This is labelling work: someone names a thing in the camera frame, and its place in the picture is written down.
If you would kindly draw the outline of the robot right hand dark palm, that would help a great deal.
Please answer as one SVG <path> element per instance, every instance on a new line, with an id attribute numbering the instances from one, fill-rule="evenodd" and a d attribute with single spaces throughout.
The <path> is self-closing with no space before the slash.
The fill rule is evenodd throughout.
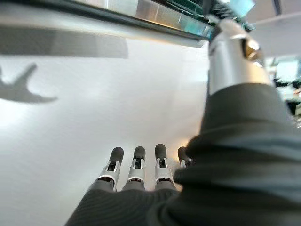
<path id="1" fill-rule="evenodd" d="M 116 190 L 123 149 L 112 150 L 69 226 L 298 226 L 301 131 L 264 67 L 258 43 L 221 20 L 209 41 L 210 69 L 200 133 L 178 149 L 155 147 L 155 189 L 145 190 L 146 151 L 135 148 Z"/>

